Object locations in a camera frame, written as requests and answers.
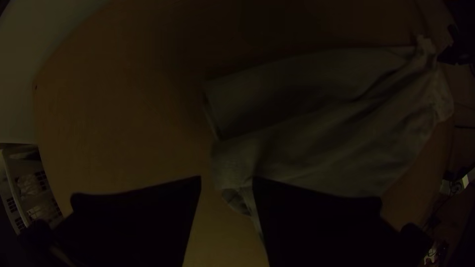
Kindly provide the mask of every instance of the crumpled fabric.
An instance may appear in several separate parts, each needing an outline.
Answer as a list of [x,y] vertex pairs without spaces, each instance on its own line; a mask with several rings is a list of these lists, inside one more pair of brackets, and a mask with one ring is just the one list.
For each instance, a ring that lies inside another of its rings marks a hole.
[[453,113],[435,58],[419,36],[417,46],[322,50],[209,81],[216,188],[258,228],[253,177],[381,196]]

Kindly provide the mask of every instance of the table surface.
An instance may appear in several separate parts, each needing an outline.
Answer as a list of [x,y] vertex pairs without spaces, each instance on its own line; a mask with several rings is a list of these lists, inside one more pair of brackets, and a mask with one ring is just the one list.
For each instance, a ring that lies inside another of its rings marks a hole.
[[[251,221],[213,188],[202,82],[319,48],[410,45],[423,25],[411,0],[113,1],[63,41],[33,83],[37,138],[56,200],[67,215],[74,192],[201,175],[184,266],[267,266]],[[447,125],[437,126],[383,196],[382,215],[396,228],[420,222],[437,191]]]

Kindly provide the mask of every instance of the white wall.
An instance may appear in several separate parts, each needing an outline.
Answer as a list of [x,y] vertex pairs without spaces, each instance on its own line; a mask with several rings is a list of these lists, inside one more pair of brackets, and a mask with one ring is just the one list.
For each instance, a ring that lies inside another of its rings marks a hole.
[[31,81],[61,40],[108,0],[11,0],[0,16],[0,143],[35,143]]

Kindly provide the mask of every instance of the round table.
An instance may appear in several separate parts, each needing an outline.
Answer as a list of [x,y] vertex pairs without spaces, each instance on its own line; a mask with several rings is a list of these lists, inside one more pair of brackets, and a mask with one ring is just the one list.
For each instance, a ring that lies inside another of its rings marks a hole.
[[[401,0],[111,2],[63,41],[33,83],[40,153],[63,214],[71,213],[74,192],[120,192],[201,175],[184,266],[267,266],[251,221],[213,188],[202,82],[322,47],[408,45],[422,25],[413,2]],[[439,128],[423,152],[430,159],[416,169],[445,160]],[[401,180],[383,211],[396,227],[431,197],[395,215],[411,179]]]

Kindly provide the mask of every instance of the white object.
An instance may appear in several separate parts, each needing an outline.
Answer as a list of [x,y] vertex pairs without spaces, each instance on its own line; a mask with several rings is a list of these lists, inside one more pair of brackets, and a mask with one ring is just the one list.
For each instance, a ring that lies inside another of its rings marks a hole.
[[418,37],[417,47],[323,50],[209,82],[221,139],[216,187],[254,218],[255,176],[342,197],[382,195],[453,112],[435,59]]

